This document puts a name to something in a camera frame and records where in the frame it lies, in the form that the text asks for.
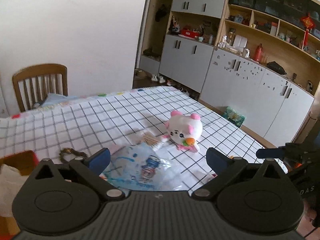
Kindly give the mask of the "brown hair scrunchie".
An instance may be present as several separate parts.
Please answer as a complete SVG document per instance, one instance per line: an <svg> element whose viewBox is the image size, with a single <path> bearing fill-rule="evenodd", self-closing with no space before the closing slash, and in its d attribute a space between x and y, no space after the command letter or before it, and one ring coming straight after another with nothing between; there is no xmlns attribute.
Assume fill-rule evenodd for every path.
<svg viewBox="0 0 320 240"><path fill-rule="evenodd" d="M74 156L74 157L80 158L80 159L88 158L88 155L85 152L79 152L73 148L63 148L59 153L59 159L60 159L61 163L63 163L63 164L68 163L68 160L65 159L65 157L67 157L67 156Z"/></svg>

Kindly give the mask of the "cotton swab pack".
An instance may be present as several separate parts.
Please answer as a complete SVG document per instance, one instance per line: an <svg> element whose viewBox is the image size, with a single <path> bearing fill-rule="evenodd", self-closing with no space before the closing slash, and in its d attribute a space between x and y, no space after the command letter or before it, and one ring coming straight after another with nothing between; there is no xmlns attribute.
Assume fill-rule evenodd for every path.
<svg viewBox="0 0 320 240"><path fill-rule="evenodd" d="M141 142L146 143L150 147L161 147L164 144L159 137L155 137L151 133L143 133Z"/></svg>

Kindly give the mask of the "white non-woven cloth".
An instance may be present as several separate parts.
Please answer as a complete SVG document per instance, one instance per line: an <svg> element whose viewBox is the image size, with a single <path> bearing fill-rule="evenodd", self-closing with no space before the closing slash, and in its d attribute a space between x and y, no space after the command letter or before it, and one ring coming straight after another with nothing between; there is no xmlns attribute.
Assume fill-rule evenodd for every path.
<svg viewBox="0 0 320 240"><path fill-rule="evenodd" d="M3 164L0 177L1 217L12 217L12 202L28 176L22 176L18 169Z"/></svg>

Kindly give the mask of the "green tissue box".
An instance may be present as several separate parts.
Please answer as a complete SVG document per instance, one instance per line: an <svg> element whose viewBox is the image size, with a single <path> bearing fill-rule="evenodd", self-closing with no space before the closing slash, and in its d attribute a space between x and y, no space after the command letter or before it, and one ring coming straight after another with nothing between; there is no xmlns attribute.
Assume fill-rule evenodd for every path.
<svg viewBox="0 0 320 240"><path fill-rule="evenodd" d="M245 116L238 113L236 110L232 109L229 106L226 107L222 117L234 124L238 128L242 126L246 118Z"/></svg>

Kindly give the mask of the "white pink plush toy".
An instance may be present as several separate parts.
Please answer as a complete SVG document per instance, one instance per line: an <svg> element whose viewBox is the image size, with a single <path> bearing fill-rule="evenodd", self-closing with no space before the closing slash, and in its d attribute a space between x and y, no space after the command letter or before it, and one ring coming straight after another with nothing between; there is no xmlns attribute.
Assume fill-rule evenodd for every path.
<svg viewBox="0 0 320 240"><path fill-rule="evenodd" d="M165 128L166 133L160 137L161 142L172 140L178 150L199 152L197 142L203 132L203 124L198 114L184 115L174 110L170 113Z"/></svg>

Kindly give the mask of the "red storage box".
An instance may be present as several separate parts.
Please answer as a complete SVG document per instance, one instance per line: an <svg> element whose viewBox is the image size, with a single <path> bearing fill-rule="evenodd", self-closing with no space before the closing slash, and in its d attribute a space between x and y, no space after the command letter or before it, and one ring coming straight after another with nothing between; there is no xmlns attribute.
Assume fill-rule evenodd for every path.
<svg viewBox="0 0 320 240"><path fill-rule="evenodd" d="M33 151L24 151L1 158L3 164L14 167L19 170L22 176L29 176L39 161ZM1 217L1 239L11 239L19 233L14 217Z"/></svg>

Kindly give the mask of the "black grid white tablecloth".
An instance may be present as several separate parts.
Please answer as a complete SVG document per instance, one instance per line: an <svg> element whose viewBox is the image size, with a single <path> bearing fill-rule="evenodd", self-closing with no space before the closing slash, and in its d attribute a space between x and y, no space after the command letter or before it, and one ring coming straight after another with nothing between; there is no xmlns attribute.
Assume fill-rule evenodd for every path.
<svg viewBox="0 0 320 240"><path fill-rule="evenodd" d="M159 150L176 164L183 190L192 192L212 178L205 159L210 147L228 157L259 162L255 153L261 145L256 140L179 90L164 86L3 118L1 156L32 150L39 159L58 163L63 148L92 155L103 147L134 145L140 133L164 134L173 110L197 113L203 123L199 152L180 151L170 141Z"/></svg>

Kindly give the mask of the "light blue seat cushion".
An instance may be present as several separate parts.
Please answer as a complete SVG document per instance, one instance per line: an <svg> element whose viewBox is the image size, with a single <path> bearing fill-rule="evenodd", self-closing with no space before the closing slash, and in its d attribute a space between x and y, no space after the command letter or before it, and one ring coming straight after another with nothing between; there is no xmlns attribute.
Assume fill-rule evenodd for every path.
<svg viewBox="0 0 320 240"><path fill-rule="evenodd" d="M50 105L54 105L57 103L68 101L68 97L60 94L49 93L47 97L39 102L33 104L32 109L36 109L39 107L46 107Z"/></svg>

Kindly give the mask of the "black bag on counter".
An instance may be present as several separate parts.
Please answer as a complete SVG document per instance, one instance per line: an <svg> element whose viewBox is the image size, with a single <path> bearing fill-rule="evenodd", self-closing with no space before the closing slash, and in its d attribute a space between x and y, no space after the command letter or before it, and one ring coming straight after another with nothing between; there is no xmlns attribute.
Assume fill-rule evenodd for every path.
<svg viewBox="0 0 320 240"><path fill-rule="evenodd" d="M270 70L280 74L280 75L286 75L286 71L285 69L279 65L278 63L276 63L276 61L272 61L267 63L267 68L269 68Z"/></svg>

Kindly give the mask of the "red thermos bottle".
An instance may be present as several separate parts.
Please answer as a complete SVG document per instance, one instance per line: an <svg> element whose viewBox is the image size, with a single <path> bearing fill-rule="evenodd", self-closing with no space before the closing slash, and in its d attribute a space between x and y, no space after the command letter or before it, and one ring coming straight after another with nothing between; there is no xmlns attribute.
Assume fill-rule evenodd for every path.
<svg viewBox="0 0 320 240"><path fill-rule="evenodd" d="M263 55L263 45L259 44L259 46L257 46L255 50L253 60L256 62L260 62L262 55Z"/></svg>

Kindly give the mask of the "wooden chair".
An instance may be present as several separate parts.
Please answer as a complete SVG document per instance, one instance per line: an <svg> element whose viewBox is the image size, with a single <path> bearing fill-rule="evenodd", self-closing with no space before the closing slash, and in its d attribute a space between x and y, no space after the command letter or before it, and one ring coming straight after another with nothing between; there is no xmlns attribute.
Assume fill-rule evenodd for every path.
<svg viewBox="0 0 320 240"><path fill-rule="evenodd" d="M25 67L12 76L12 85L19 110L25 112L50 93L68 95L67 67L57 63Z"/></svg>

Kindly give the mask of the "red chinese knot ornament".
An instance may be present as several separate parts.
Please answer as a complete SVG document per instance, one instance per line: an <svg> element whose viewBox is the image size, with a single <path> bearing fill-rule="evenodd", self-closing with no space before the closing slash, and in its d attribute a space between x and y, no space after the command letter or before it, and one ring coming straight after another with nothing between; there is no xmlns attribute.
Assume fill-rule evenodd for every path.
<svg viewBox="0 0 320 240"><path fill-rule="evenodd" d="M303 38L303 45L302 49L304 49L308 45L308 36L309 32L315 27L315 23L308 12L305 16L300 18L300 21L305 28L304 38Z"/></svg>

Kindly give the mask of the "grey wooden wall cabinet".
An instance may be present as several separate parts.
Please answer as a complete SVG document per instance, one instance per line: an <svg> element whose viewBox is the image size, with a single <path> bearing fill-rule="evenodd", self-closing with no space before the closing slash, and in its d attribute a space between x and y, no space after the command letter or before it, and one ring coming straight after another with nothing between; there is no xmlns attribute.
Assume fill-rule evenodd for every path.
<svg viewBox="0 0 320 240"><path fill-rule="evenodd" d="M308 12L315 27L302 49ZM146 0L139 42L137 67L152 82L220 114L231 107L265 146L303 142L319 125L319 0Z"/></svg>

